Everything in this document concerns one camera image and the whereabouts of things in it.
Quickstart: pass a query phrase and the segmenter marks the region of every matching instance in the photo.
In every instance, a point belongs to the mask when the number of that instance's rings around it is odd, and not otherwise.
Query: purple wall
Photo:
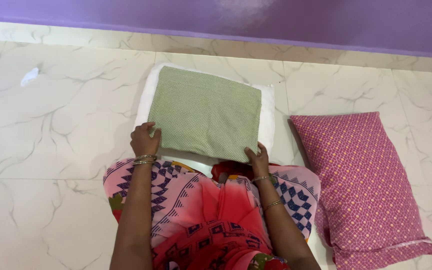
[[[0,21],[432,57],[432,0],[0,0]]]

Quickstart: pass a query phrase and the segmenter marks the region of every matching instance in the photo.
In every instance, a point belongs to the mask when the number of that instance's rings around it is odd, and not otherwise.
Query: person
[[[103,178],[118,221],[111,270],[320,269],[307,244],[320,192],[315,174],[270,166],[258,143],[258,153],[244,149],[252,172],[234,174],[248,166],[237,162],[213,168],[219,182],[227,177],[218,183],[182,163],[155,160],[161,130],[151,137],[154,124],[135,128],[136,158],[113,164]]]

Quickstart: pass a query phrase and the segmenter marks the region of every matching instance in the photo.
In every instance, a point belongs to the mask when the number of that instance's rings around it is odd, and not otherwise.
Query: pink pillow
[[[378,112],[293,115],[321,181],[315,217],[338,269],[379,269],[432,255],[406,171]]]

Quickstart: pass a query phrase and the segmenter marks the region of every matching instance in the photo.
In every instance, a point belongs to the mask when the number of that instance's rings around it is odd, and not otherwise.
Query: gold bangle
[[[277,205],[279,203],[282,203],[282,201],[281,200],[277,200],[277,201],[273,202],[272,204],[266,206],[262,211],[264,212],[264,211],[268,210],[268,208],[270,208],[271,206],[275,206],[275,205]]]
[[[260,177],[256,177],[253,180],[251,180],[251,183],[253,183],[254,181],[258,181],[258,180],[263,180],[263,179],[271,179],[271,176],[260,176]]]
[[[153,160],[157,160],[158,156],[157,155],[143,155],[143,156],[138,156],[137,158],[135,158],[135,161],[141,160],[141,159],[145,159],[145,158],[153,158]]]
[[[132,165],[133,165],[133,166],[136,166],[136,165],[138,165],[138,164],[149,164],[149,163],[154,164],[154,161],[150,161],[150,160],[141,160],[141,161],[137,161],[137,160],[135,160],[135,161],[132,163]]]

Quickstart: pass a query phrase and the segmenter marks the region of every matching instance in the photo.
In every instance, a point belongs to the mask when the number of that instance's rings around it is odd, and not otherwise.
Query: floor
[[[289,115],[379,111],[432,239],[430,72],[0,41],[0,269],[108,268],[117,223],[102,176],[132,156],[139,96],[160,61],[273,84],[279,164],[303,165]],[[336,268],[316,234],[309,245]],[[432,269],[432,256],[387,269]]]

